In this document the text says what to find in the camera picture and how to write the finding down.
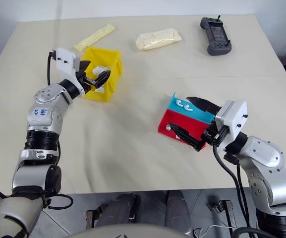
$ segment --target yellow basket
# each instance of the yellow basket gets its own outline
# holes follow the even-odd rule
[[[82,60],[91,61],[90,65],[85,70],[87,77],[91,79],[97,78],[97,76],[92,73],[92,70],[97,66],[110,66],[111,74],[102,87],[99,89],[92,87],[91,91],[84,95],[84,97],[102,102],[110,101],[112,93],[115,92],[118,79],[122,75],[122,62],[120,57],[121,51],[112,51],[92,46],[88,47],[82,58]]]

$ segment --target remote controller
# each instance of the remote controller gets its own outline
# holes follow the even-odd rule
[[[201,28],[206,30],[209,39],[208,53],[212,56],[225,55],[232,49],[231,41],[226,35],[220,17],[220,15],[215,19],[203,17],[200,22]]]

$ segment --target floor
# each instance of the floor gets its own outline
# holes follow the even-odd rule
[[[230,199],[233,202],[234,216],[237,227],[245,226],[239,203],[237,201],[236,190],[234,188],[224,189],[196,189],[182,190],[191,214],[193,228],[203,227],[204,231],[208,226],[216,224],[227,225],[225,213],[216,213],[208,207],[209,201]],[[134,192],[141,197],[141,205],[137,219],[139,223],[158,224],[165,223],[165,191]],[[245,188],[248,208],[250,211],[250,223],[255,227],[256,216],[255,206],[251,198],[250,189]],[[72,195],[74,204],[65,210],[42,211],[30,238],[62,238],[71,234],[86,230],[86,211],[96,209],[102,203],[109,203],[122,193],[99,193],[99,194],[74,194]],[[64,206],[65,198],[54,198],[52,206]],[[206,238],[229,238],[228,229],[211,228]]]

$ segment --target white table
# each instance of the white table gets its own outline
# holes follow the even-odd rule
[[[62,192],[234,187],[212,148],[197,153],[157,133],[174,91],[181,98],[197,96],[218,105],[229,99],[246,100],[249,119],[242,131],[277,143],[286,155],[286,73],[256,18],[222,17],[233,50],[221,57],[206,53],[208,42],[200,19],[159,16],[19,23],[0,56],[1,191],[10,193],[25,143],[26,114],[34,93],[46,85],[48,51],[54,42],[69,49],[106,23],[117,29],[95,46],[121,50],[124,74],[110,103],[78,98],[69,108],[60,135]],[[136,49],[139,33],[168,27],[176,28],[183,40],[148,52]],[[54,29],[59,29],[59,37],[54,37]],[[58,81],[52,66],[52,81]]]

